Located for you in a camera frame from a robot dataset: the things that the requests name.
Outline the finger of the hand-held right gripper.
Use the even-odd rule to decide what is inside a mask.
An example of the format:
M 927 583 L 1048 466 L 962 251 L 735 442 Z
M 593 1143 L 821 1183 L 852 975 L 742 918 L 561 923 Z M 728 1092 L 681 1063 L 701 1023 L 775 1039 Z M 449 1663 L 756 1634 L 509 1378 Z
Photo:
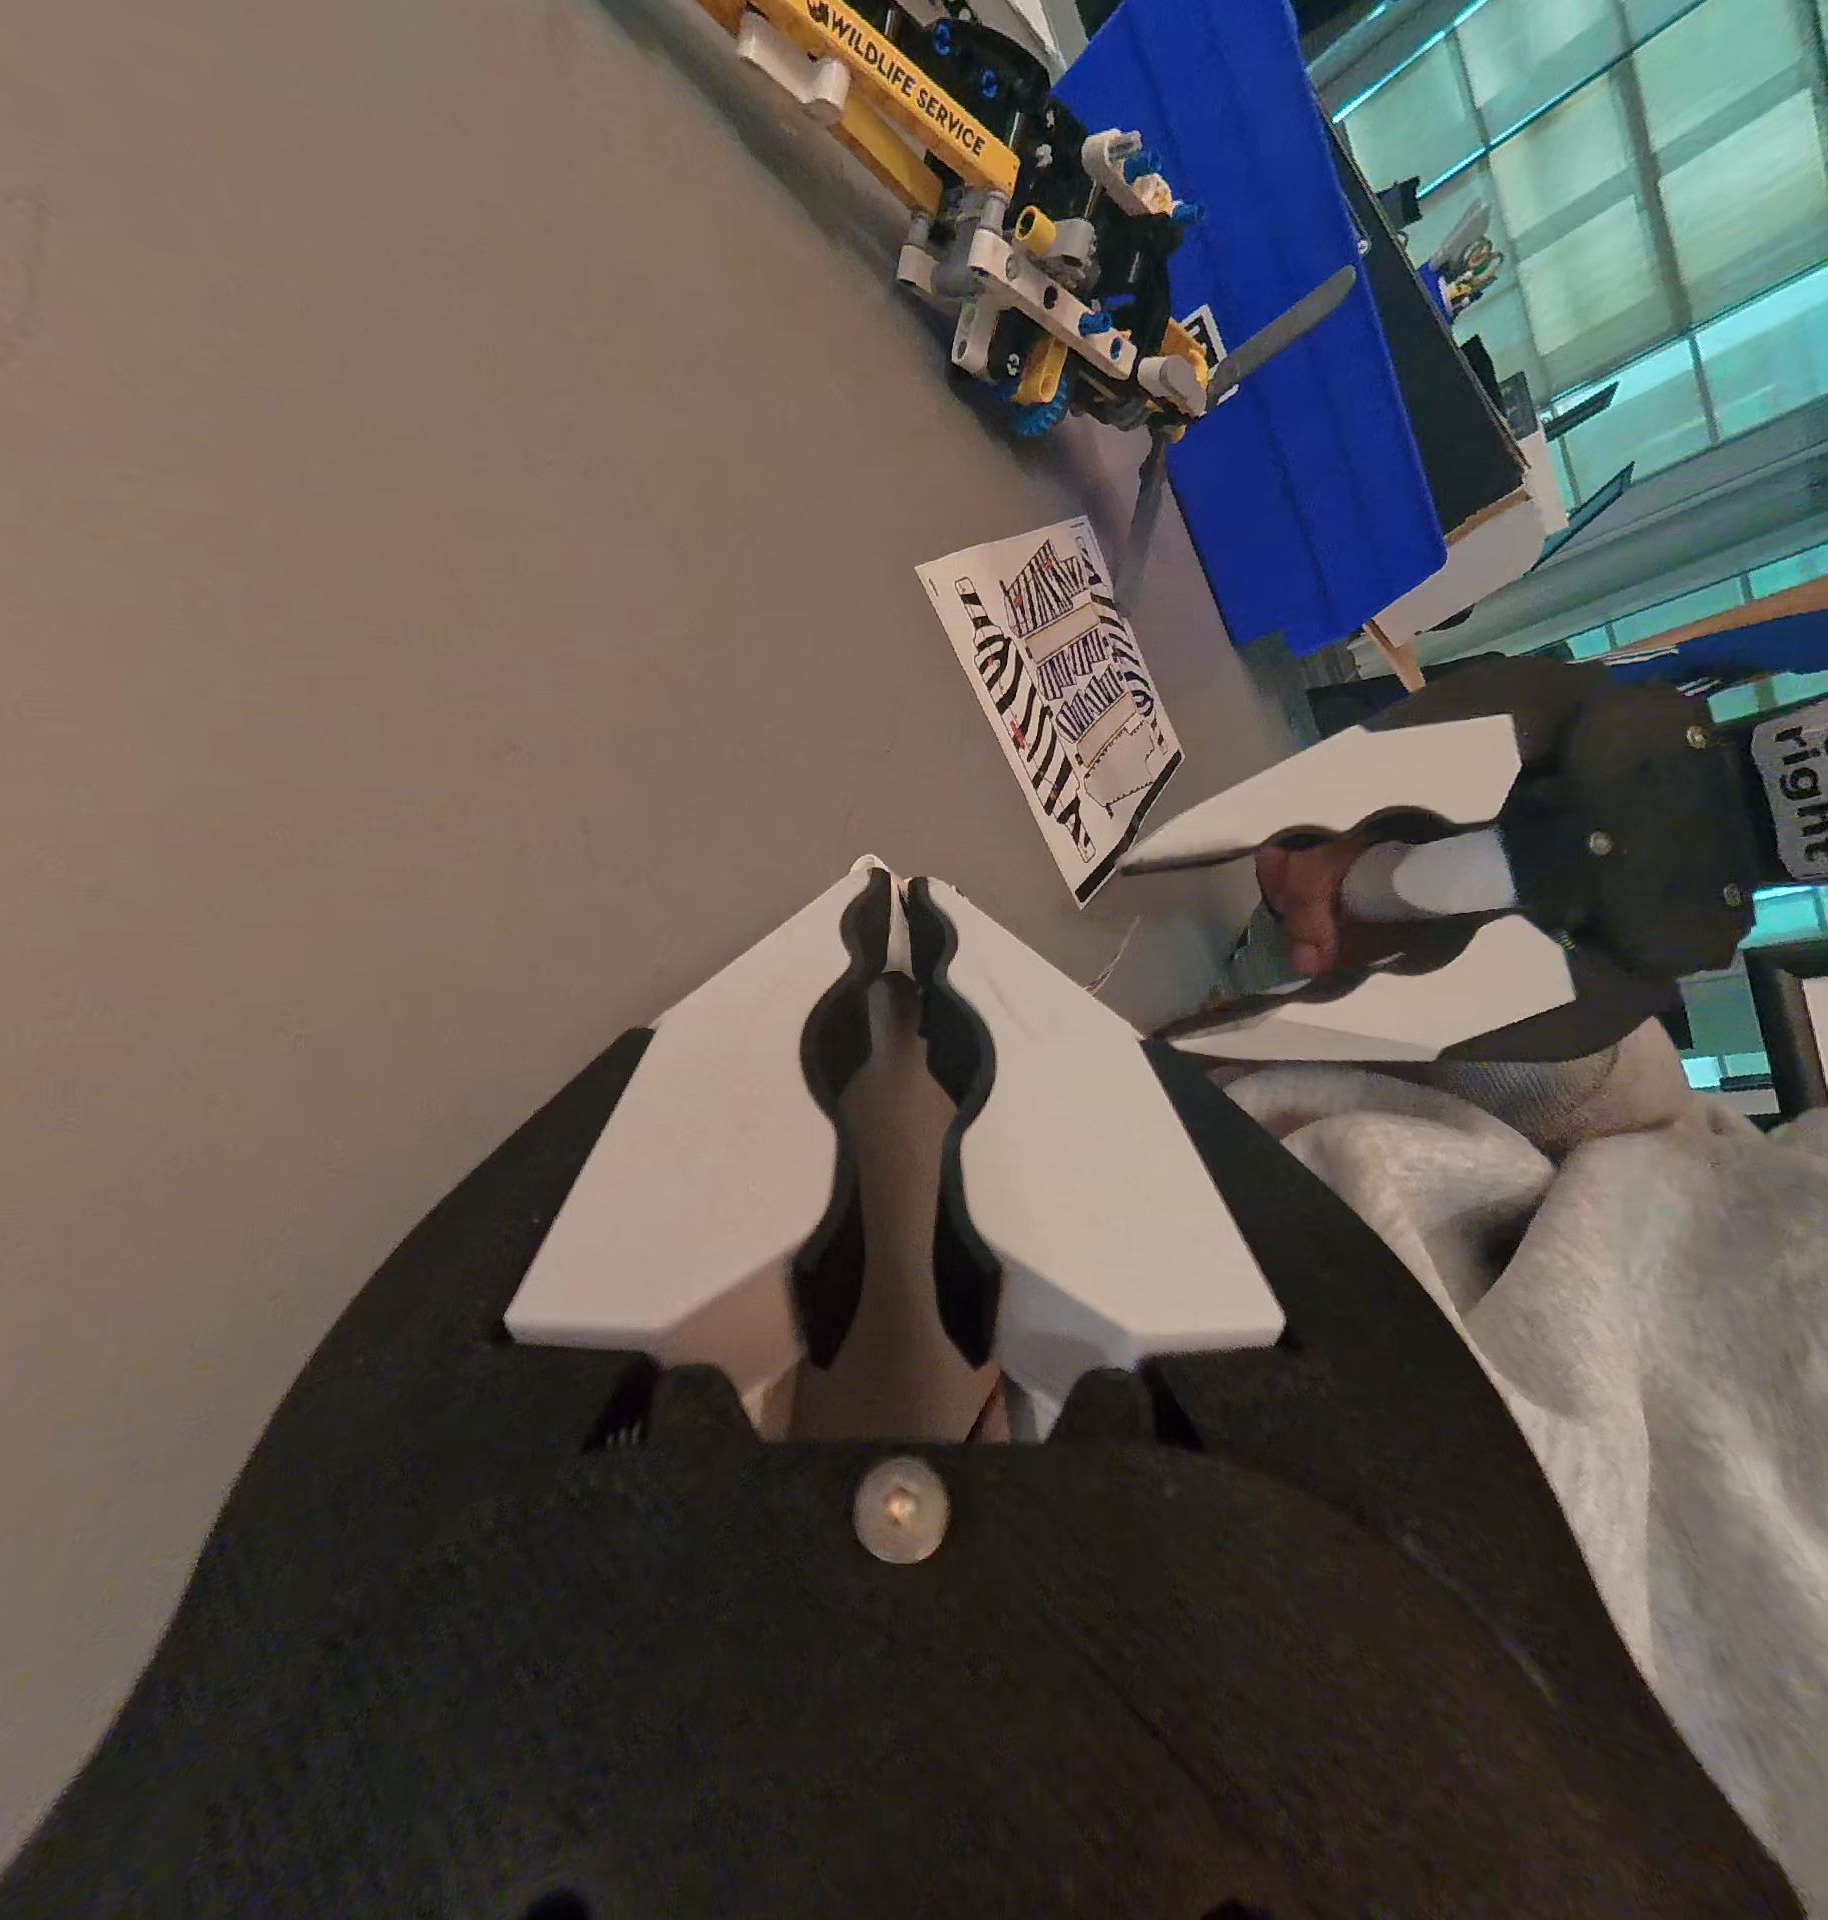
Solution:
M 1120 854 L 1120 877 L 1191 872 L 1295 835 L 1354 835 L 1420 815 L 1480 830 L 1524 771 L 1509 715 L 1336 732 L 1176 815 Z
M 1522 915 L 1425 923 L 1443 932 L 1430 969 L 1376 969 L 1336 984 L 1241 997 L 1157 1035 L 1210 1063 L 1434 1063 L 1573 1004 L 1569 951 Z

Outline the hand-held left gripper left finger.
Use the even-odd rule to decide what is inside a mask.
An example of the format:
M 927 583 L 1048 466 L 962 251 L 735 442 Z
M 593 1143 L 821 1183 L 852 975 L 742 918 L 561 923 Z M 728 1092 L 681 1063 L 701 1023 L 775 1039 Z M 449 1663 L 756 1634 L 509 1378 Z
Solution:
M 894 871 L 861 859 L 654 1023 L 505 1310 L 515 1341 L 710 1365 L 752 1426 L 790 1419 L 861 1295 L 843 1092 L 897 915 Z

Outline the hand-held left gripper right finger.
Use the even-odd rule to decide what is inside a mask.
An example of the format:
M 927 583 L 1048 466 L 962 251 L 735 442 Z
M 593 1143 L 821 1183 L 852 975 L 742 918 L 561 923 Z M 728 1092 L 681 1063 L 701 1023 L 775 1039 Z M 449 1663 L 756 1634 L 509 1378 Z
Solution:
M 1139 1031 L 947 883 L 906 883 L 935 1177 L 943 1330 L 1044 1438 L 1096 1369 L 1267 1351 L 1283 1307 Z

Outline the yellow lego helicopter model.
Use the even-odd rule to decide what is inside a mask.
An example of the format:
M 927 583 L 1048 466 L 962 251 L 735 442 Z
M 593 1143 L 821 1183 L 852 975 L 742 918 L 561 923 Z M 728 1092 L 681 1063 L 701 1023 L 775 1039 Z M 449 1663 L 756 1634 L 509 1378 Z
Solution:
M 898 282 L 956 317 L 951 363 L 1017 438 L 1070 412 L 1152 434 L 1113 567 L 1133 609 L 1197 419 L 1357 289 L 1345 265 L 1216 357 L 1171 317 L 1171 256 L 1204 218 L 1142 131 L 1089 131 L 1052 95 L 1044 57 L 938 4 L 705 4 L 737 58 L 783 90 L 912 215 Z

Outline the person's right hand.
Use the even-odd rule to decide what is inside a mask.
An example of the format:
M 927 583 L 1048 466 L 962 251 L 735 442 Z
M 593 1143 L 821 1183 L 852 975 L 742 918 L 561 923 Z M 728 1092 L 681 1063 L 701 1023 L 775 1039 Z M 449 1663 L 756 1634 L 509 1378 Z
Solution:
M 1328 975 L 1339 962 L 1349 941 L 1344 883 L 1366 851 L 1363 835 L 1335 835 L 1305 849 L 1259 849 L 1256 883 L 1281 927 L 1296 975 Z

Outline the wooden table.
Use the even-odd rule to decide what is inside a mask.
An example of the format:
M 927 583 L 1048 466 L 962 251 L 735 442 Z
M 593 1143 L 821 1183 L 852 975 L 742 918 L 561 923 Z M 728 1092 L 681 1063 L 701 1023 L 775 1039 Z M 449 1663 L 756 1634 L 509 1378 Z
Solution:
M 1646 658 L 1661 658 L 1680 652 L 1684 646 L 1697 646 L 1700 639 L 1757 632 L 1774 622 L 1805 618 L 1828 611 L 1828 575 L 1816 581 L 1802 581 L 1797 586 L 1784 586 L 1766 599 L 1747 599 L 1738 609 L 1707 615 L 1700 622 L 1676 624 L 1648 639 L 1634 639 L 1630 646 L 1617 646 L 1605 655 L 1595 655 L 1597 664 L 1632 664 Z M 1428 669 L 1419 662 L 1416 639 L 1389 639 L 1380 635 L 1376 622 L 1367 622 L 1363 636 L 1349 639 L 1349 651 L 1360 658 L 1380 658 L 1388 675 L 1393 675 L 1404 690 L 1420 690 L 1428 685 Z

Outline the zebra sticker sheet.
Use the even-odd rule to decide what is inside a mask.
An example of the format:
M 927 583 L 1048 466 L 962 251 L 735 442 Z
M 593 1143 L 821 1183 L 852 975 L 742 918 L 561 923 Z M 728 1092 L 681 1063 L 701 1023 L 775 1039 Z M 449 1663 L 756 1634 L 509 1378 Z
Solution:
M 1184 768 L 1089 517 L 916 567 L 916 583 L 1084 906 Z

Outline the blue plastic bin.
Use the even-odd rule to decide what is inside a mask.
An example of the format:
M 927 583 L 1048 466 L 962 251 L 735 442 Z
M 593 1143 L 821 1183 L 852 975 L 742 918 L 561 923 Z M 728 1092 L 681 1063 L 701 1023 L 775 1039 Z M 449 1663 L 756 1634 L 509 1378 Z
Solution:
M 1056 98 L 1091 131 L 1142 131 L 1199 222 L 1171 315 L 1224 354 L 1339 267 L 1335 315 L 1241 378 L 1168 458 L 1168 489 L 1234 642 L 1311 655 L 1443 561 L 1445 539 L 1336 182 L 1289 4 L 1084 4 Z

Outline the person's grey sweatshirt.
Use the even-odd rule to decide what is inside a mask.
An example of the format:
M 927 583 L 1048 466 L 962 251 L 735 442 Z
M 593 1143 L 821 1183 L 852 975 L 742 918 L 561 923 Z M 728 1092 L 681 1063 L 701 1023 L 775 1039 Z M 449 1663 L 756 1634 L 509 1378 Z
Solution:
M 1634 1667 L 1828 1918 L 1828 1108 L 1562 1162 L 1428 1066 L 1216 1082 L 1404 1263 L 1540 1457 Z

